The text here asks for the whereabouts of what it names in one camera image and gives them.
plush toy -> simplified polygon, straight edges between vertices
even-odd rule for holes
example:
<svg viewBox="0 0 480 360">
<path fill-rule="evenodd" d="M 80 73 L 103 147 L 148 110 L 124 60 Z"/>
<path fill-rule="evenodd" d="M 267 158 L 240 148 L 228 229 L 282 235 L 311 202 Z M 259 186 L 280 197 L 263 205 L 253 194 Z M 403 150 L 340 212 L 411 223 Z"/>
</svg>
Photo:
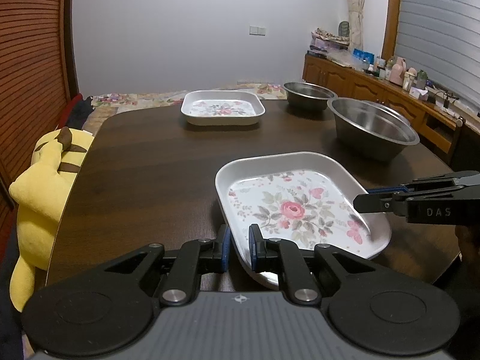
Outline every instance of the plush toy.
<svg viewBox="0 0 480 360">
<path fill-rule="evenodd" d="M 32 296 L 35 269 L 47 270 L 53 241 L 74 183 L 93 137 L 80 130 L 52 131 L 35 145 L 30 168 L 10 185 L 18 203 L 20 257 L 10 280 L 10 299 L 18 311 Z"/>
</svg>

screw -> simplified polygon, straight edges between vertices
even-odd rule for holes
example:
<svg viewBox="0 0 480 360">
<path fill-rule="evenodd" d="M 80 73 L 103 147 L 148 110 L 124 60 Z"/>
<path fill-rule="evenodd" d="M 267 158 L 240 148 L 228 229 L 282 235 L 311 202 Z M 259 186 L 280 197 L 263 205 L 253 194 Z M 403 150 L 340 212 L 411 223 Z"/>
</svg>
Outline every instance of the screw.
<svg viewBox="0 0 480 360">
<path fill-rule="evenodd" d="M 298 300 L 303 300 L 304 302 L 311 302 L 312 300 L 317 299 L 318 293 L 312 289 L 303 288 L 295 291 L 295 297 Z"/>
<path fill-rule="evenodd" d="M 168 289 L 162 294 L 162 298 L 168 302 L 181 302 L 187 297 L 187 294 L 180 289 Z"/>
</svg>

window blind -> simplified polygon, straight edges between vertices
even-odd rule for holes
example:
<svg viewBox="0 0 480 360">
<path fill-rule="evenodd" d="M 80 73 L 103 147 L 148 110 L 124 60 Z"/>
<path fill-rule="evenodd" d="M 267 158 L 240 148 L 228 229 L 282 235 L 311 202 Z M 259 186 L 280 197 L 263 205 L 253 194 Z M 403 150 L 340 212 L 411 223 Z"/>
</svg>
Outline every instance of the window blind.
<svg viewBox="0 0 480 360">
<path fill-rule="evenodd" d="M 480 110 L 480 0 L 400 0 L 395 55 Z"/>
</svg>

beige curtain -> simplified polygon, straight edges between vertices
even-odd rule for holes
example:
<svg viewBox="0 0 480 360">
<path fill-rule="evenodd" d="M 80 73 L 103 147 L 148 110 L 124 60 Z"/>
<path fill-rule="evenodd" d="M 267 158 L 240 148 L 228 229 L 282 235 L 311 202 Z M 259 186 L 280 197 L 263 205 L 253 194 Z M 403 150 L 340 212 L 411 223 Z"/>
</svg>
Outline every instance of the beige curtain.
<svg viewBox="0 0 480 360">
<path fill-rule="evenodd" d="M 363 48 L 363 6 L 365 0 L 347 0 L 349 4 L 350 47 L 362 50 Z"/>
</svg>

white square tray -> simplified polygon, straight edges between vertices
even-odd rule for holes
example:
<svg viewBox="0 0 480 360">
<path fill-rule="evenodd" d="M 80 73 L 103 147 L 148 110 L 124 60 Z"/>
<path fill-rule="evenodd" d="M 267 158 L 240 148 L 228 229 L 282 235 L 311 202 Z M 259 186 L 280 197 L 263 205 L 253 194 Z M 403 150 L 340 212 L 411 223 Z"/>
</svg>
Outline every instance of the white square tray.
<svg viewBox="0 0 480 360">
<path fill-rule="evenodd" d="M 353 199 L 364 188 L 337 161 L 296 153 L 244 158 L 215 177 L 218 199 L 243 267 L 261 284 L 278 285 L 276 274 L 251 271 L 248 228 L 257 223 L 264 238 L 278 237 L 313 249 L 329 243 L 369 259 L 390 241 L 385 214 L 359 214 Z"/>
<path fill-rule="evenodd" d="M 257 123 L 265 108 L 245 91 L 195 91 L 187 93 L 181 112 L 198 126 L 246 126 Z"/>
</svg>

